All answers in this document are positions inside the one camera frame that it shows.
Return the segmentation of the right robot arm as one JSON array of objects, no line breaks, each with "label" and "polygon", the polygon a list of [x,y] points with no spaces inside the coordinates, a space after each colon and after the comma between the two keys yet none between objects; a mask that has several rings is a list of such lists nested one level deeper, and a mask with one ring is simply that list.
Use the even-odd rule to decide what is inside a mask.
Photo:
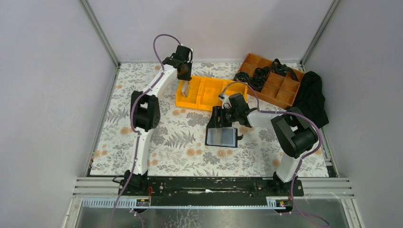
[{"label": "right robot arm", "polygon": [[319,141],[317,126],[301,111],[292,107],[287,111],[260,111],[250,108],[240,93],[230,96],[219,95],[222,105],[214,106],[206,126],[205,144],[207,146],[236,148],[243,135],[233,127],[233,123],[253,128],[272,129],[285,153],[280,167],[273,178],[289,183],[297,174],[297,168],[305,155]]}]

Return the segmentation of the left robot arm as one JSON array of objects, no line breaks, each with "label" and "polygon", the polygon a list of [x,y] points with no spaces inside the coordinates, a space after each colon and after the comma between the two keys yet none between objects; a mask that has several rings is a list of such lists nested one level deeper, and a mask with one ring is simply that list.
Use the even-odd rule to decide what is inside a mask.
[{"label": "left robot arm", "polygon": [[161,119],[159,97],[174,79],[182,82],[181,94],[184,97],[189,95],[192,60],[193,49],[178,45],[176,51],[162,61],[162,69],[150,84],[142,91],[132,92],[130,121],[137,137],[134,144],[133,167],[126,175],[128,185],[136,188],[146,186],[149,144],[153,131]]}]

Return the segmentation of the black leather card holder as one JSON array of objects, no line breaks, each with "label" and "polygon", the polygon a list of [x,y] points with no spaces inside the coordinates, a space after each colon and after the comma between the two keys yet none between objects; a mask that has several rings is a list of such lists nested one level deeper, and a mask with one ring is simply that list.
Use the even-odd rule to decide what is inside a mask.
[{"label": "black leather card holder", "polygon": [[238,129],[236,128],[208,128],[206,130],[205,145],[237,148],[238,141],[242,139],[243,134],[238,134]]}]

